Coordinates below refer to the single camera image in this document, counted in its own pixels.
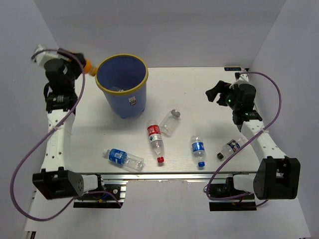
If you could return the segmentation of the orange juice bottle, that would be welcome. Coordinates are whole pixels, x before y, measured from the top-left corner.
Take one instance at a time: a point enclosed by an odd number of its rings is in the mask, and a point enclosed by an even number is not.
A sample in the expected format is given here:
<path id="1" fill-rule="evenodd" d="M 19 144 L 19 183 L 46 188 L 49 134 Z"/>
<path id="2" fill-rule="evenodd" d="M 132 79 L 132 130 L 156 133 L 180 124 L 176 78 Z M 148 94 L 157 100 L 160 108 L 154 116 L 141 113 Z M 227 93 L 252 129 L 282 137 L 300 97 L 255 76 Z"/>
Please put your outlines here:
<path id="1" fill-rule="evenodd" d="M 93 66 L 92 63 L 84 57 L 83 53 L 72 52 L 72 54 L 80 61 L 85 74 L 89 74 L 93 77 L 96 75 L 97 68 Z"/>

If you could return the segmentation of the black cap Pepsi bottle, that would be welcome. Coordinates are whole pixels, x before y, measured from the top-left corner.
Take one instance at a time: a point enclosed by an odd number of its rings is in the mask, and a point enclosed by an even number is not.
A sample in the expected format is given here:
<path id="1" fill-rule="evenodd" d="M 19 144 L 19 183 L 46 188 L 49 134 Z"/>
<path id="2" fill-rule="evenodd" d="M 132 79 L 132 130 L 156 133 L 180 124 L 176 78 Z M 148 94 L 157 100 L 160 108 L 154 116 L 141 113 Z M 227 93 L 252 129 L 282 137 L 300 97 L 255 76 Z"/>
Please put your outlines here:
<path id="1" fill-rule="evenodd" d="M 236 137 L 230 140 L 221 148 L 220 152 L 217 154 L 217 158 L 220 160 L 227 159 L 234 152 L 240 149 L 246 142 L 247 142 L 247 139 L 243 136 Z"/>

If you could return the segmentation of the blue cap Pepsi bottle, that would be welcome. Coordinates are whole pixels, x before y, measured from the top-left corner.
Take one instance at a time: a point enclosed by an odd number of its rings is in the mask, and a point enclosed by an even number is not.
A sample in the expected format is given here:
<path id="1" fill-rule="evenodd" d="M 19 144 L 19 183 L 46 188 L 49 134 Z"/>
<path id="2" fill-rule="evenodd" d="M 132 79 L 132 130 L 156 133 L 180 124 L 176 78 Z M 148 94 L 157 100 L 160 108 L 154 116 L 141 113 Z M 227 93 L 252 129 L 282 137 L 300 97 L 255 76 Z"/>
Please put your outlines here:
<path id="1" fill-rule="evenodd" d="M 192 159 L 199 168 L 204 168 L 206 163 L 206 152 L 204 143 L 200 136 L 194 135 L 190 140 Z"/>

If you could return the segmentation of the clear bottle with green label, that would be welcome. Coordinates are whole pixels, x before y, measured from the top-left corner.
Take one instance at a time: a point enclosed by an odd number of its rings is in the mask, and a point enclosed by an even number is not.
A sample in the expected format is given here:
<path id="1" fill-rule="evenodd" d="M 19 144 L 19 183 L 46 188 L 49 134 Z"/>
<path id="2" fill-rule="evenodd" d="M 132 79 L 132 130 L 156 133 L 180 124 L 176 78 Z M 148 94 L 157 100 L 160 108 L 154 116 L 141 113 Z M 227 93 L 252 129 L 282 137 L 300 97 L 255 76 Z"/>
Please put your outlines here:
<path id="1" fill-rule="evenodd" d="M 120 88 L 120 87 L 113 86 L 113 87 L 111 87 L 110 91 L 123 92 L 124 89 L 122 89 L 122 88 Z"/>

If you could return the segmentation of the clear jar with grey lid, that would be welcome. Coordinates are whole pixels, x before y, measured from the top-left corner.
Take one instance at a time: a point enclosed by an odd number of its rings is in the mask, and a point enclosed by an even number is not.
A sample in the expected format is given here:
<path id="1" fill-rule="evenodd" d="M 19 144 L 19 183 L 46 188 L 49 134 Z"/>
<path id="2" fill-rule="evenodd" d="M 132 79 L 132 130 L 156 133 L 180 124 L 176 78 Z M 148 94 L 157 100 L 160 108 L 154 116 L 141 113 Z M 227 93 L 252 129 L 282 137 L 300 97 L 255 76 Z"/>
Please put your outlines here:
<path id="1" fill-rule="evenodd" d="M 180 112 L 178 110 L 169 111 L 164 119 L 159 124 L 159 128 L 162 134 L 171 136 L 176 130 L 180 121 Z"/>

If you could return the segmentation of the red label water bottle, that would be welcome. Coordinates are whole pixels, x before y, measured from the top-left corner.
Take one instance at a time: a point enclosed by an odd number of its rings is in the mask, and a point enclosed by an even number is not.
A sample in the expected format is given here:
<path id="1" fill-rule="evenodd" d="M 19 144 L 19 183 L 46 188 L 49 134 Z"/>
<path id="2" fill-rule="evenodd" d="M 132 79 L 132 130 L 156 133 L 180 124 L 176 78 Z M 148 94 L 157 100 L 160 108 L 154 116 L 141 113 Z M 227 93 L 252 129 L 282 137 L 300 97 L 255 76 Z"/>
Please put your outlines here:
<path id="1" fill-rule="evenodd" d="M 150 146 L 156 156 L 158 164 L 164 163 L 164 145 L 160 127 L 156 120 L 149 120 L 147 123 L 147 132 Z"/>

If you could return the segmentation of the blue label water bottle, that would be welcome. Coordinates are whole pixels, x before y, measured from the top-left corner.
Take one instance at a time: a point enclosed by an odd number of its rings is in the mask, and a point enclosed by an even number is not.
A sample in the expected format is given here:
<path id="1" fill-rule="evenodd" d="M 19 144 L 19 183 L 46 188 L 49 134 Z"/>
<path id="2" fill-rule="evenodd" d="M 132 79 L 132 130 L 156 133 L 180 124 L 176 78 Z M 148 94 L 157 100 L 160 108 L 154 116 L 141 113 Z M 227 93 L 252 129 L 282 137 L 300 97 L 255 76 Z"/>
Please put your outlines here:
<path id="1" fill-rule="evenodd" d="M 114 148 L 106 149 L 103 151 L 103 156 L 113 164 L 129 171 L 141 172 L 144 167 L 143 158 L 134 156 L 122 150 Z"/>

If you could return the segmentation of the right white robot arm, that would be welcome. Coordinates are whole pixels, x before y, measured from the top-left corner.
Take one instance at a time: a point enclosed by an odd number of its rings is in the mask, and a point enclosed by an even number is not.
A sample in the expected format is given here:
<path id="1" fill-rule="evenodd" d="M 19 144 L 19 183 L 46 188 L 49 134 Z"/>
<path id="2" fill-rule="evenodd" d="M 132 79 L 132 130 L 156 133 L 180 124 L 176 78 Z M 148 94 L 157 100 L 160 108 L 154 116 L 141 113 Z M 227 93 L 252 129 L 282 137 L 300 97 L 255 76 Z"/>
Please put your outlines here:
<path id="1" fill-rule="evenodd" d="M 294 199 L 298 192 L 300 162 L 280 150 L 266 131 L 261 116 L 254 109 L 255 87 L 248 83 L 219 81 L 206 95 L 210 102 L 219 97 L 220 106 L 232 109 L 234 124 L 248 139 L 260 162 L 256 173 L 228 177 L 226 195 L 235 199 L 245 192 L 253 193 L 260 200 Z"/>

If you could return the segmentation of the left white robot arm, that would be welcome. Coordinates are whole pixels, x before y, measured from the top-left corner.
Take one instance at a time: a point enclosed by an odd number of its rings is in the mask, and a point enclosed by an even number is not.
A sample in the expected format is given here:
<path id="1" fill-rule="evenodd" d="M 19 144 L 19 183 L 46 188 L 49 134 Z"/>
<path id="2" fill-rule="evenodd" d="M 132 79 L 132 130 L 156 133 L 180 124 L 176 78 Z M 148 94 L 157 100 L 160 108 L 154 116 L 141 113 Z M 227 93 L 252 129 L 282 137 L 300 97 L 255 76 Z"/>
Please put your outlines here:
<path id="1" fill-rule="evenodd" d="M 99 199 L 105 194 L 105 186 L 98 174 L 82 175 L 73 172 L 70 164 L 71 131 L 75 120 L 78 97 L 75 80 L 91 70 L 82 53 L 59 49 L 56 55 L 40 53 L 36 62 L 44 67 L 48 83 L 43 93 L 46 102 L 50 137 L 40 172 L 32 176 L 38 191 L 48 199 L 82 197 L 89 193 Z"/>

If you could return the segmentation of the blue bin with yellow rim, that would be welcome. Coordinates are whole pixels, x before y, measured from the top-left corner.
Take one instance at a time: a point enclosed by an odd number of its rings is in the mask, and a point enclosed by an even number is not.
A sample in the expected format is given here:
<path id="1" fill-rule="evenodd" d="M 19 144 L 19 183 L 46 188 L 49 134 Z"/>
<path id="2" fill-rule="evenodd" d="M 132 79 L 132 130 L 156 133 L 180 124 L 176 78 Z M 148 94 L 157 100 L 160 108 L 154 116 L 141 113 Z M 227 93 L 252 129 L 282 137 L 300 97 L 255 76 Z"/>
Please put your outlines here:
<path id="1" fill-rule="evenodd" d="M 105 59 L 98 66 L 95 81 L 113 112 L 125 119 L 135 117 L 145 110 L 148 77 L 148 67 L 141 58 L 119 54 Z M 124 91 L 110 91 L 113 86 Z"/>

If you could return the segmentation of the aluminium table rail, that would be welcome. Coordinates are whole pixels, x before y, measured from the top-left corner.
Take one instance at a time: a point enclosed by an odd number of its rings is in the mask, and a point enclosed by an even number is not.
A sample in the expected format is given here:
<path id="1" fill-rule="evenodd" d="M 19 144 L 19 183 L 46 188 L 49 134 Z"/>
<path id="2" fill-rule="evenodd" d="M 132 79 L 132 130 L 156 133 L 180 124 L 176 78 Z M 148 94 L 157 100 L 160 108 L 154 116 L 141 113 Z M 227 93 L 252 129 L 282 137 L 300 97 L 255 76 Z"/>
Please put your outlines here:
<path id="1" fill-rule="evenodd" d="M 104 180 L 209 180 L 213 172 L 195 173 L 98 173 Z"/>

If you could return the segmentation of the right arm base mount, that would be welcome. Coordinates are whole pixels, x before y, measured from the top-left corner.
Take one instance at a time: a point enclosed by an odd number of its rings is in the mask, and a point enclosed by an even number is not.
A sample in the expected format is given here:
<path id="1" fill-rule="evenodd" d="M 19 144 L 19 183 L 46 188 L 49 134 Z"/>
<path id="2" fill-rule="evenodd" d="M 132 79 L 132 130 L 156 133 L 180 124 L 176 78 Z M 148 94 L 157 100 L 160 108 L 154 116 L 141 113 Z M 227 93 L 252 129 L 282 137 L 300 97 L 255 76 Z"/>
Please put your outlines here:
<path id="1" fill-rule="evenodd" d="M 203 187 L 203 193 L 209 192 L 214 200 L 209 200 L 211 212 L 243 212 L 256 211 L 255 195 L 234 187 L 235 173 L 221 173 L 212 180 L 210 186 Z"/>

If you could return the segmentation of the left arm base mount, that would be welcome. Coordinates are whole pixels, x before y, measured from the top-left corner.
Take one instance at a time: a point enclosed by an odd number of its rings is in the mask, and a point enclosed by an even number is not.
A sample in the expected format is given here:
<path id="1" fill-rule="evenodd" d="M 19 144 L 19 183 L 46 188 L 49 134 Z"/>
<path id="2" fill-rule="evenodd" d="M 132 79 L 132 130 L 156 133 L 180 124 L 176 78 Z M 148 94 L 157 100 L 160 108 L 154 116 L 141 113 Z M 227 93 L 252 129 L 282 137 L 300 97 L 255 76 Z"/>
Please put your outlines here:
<path id="1" fill-rule="evenodd" d="M 73 202 L 73 208 L 120 209 L 124 203 L 127 181 L 103 178 L 98 175 L 98 188 L 85 193 Z"/>

